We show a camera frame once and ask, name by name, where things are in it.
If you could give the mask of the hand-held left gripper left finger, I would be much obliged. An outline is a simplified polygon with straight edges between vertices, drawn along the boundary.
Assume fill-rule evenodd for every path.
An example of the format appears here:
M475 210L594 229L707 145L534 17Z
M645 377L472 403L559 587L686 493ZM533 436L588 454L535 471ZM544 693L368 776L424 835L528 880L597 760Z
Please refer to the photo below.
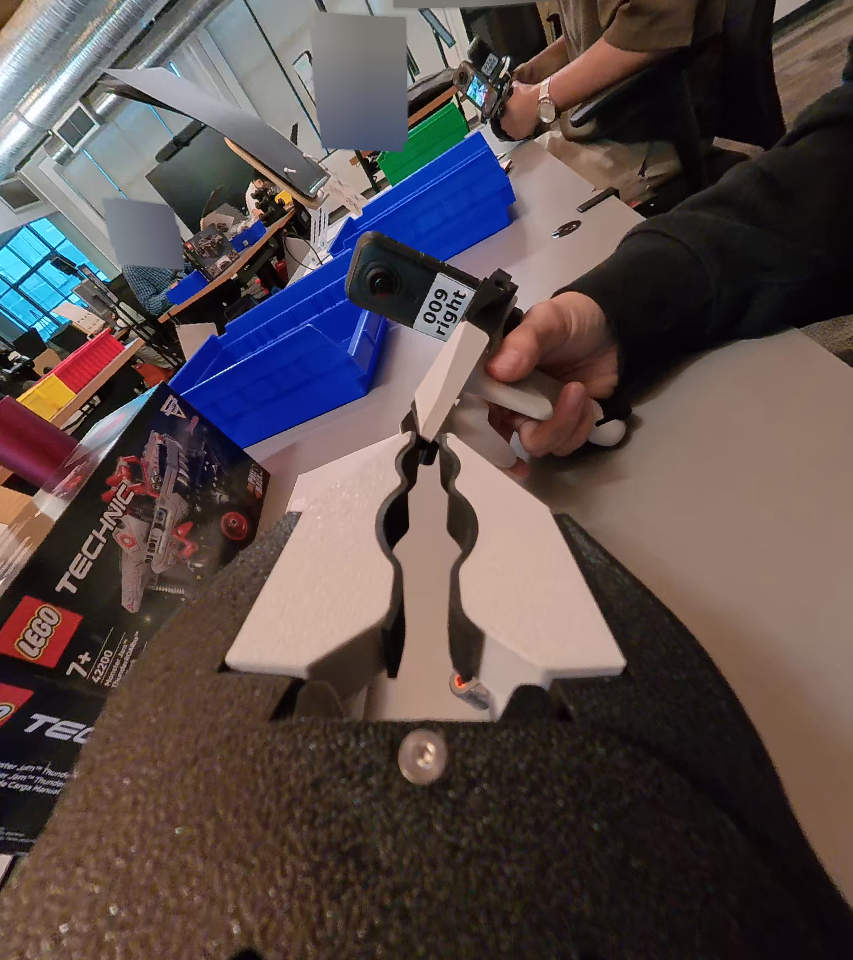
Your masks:
M234 671L395 678L404 653L408 435L302 474L308 496L226 654Z

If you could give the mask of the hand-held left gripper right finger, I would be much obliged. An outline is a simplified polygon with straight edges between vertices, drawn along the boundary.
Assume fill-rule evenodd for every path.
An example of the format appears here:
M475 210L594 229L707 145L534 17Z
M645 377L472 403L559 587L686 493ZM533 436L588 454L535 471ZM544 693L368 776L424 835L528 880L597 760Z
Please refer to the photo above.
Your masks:
M453 434L438 441L449 580L450 689L495 721L518 688L620 675L625 656L560 517Z

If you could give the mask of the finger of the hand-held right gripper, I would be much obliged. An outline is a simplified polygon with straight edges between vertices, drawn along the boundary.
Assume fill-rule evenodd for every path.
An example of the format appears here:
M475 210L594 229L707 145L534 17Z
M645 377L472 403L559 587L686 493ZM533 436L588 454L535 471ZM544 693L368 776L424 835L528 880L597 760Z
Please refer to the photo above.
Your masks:
M471 322L460 322L429 367L413 394L400 434L416 433L433 443L444 432L460 395L486 353L490 336Z
M447 432L502 471L524 469L524 460L513 441L514 425L510 421L492 424L489 409L453 409L447 419Z

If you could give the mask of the person's right forearm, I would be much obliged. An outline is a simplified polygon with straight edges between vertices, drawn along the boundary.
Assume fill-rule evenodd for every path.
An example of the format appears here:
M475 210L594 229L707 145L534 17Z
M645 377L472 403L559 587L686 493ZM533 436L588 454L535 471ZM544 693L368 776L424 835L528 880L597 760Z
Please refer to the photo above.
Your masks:
M622 383L853 314L853 38L839 86L776 146L629 232L569 288L603 313Z

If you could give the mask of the grey desk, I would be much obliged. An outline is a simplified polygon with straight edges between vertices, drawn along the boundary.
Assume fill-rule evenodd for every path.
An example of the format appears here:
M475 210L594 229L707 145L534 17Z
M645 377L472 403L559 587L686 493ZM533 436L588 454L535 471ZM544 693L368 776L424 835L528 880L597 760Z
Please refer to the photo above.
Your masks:
M510 154L510 224L452 258L497 268L526 309L607 257L640 217L536 143ZM580 219L576 232L552 233ZM391 326L371 391L246 447L269 472L261 530L300 474L388 436L439 344ZM612 451L532 464L529 490L573 517L684 623L724 674L775 762L818 857L853 907L853 370L790 330L737 342L631 400ZM375 719L486 718L449 690L449 573L456 545L436 465L410 495L399 543L412 622Z

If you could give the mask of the person's right hand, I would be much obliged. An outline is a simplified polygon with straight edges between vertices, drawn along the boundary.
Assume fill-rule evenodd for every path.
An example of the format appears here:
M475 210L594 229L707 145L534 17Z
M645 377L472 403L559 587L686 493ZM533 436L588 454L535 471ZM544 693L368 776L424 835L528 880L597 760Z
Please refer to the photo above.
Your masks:
M531 459L575 452L599 417L596 402L612 394L619 377L617 345L594 300L566 291L535 304L486 365L488 375L503 383L536 369L563 384L552 417L537 421L492 407L489 422L506 440L516 435Z

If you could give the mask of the blue plastic bin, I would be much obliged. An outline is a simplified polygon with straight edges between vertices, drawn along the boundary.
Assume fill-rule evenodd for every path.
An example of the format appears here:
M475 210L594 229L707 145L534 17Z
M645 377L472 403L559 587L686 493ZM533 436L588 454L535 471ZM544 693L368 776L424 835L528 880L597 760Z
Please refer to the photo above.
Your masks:
M372 198L348 218L329 252L351 253L366 232L385 234L433 258L450 260L509 226L516 195L480 132Z
M348 303L346 276L353 250L345 249L322 266L288 284L280 292L227 323L219 338L223 344L236 341L259 327L279 321L279 330L295 329L324 311Z
M385 318L341 302L281 331L276 321L205 341L171 387L242 448L366 396Z

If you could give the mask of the green plastic bin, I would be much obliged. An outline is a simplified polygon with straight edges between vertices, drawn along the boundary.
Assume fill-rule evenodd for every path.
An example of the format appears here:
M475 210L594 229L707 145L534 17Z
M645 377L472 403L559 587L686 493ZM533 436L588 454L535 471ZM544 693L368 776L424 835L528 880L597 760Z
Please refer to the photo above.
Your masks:
M467 121L457 103L449 101L410 128L402 150L382 151L376 162L388 184L396 186L456 146L468 133Z

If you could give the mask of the black toy building set box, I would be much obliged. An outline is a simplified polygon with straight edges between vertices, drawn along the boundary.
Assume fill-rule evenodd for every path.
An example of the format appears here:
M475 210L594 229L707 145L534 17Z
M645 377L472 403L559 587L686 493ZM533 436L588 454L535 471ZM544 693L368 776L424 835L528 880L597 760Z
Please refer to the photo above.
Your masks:
M112 691L255 538L269 473L161 384L0 538L0 855L28 852Z

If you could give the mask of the black monitor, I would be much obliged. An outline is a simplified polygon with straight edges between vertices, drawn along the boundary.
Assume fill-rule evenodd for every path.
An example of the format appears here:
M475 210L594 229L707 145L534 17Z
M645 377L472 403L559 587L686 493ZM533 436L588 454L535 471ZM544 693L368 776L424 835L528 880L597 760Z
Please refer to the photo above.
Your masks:
M246 209L245 195L258 171L227 146L218 131L199 121L188 123L156 156L147 182L175 211L190 234L197 233L208 200Z

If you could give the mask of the red plastic bin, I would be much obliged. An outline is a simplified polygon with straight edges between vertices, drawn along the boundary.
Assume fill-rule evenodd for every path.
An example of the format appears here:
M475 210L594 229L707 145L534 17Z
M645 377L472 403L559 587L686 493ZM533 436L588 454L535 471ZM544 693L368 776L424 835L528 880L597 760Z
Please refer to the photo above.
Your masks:
M124 351L124 345L108 328L89 338L73 325L61 328L47 345L58 354L60 363L51 366L50 373L43 363L44 376L58 378L73 394L79 394Z

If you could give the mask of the yellow plastic bin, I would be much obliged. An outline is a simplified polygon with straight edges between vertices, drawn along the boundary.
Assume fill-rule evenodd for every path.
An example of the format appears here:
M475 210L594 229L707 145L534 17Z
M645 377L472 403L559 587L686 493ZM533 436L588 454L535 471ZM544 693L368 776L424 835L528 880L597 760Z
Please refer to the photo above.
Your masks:
M75 391L51 371L24 390L17 402L51 423L75 398Z

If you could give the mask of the dark red box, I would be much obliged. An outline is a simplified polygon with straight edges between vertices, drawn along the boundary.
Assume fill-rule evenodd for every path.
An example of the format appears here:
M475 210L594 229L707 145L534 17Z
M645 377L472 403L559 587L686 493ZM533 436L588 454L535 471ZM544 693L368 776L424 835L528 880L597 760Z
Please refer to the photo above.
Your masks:
M0 400L0 466L42 488L78 446L78 441L21 402Z

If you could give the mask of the large window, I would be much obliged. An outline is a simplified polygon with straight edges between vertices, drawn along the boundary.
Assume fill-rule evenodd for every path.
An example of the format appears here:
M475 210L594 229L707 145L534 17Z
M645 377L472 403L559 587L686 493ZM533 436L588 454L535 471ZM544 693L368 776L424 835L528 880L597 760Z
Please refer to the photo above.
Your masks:
M48 342L67 323L53 308L63 302L81 305L73 294L80 278L57 270L52 265L55 256L91 268L102 281L116 274L100 270L73 237L60 230L57 220L42 218L0 234L0 339L13 342L35 330Z

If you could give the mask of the silver ventilation duct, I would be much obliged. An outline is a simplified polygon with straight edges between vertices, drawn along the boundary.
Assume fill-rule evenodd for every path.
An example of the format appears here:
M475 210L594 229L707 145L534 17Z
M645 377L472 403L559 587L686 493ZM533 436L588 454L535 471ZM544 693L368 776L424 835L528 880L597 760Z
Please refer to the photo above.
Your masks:
M20 2L0 31L0 184L103 73L156 66L223 2Z

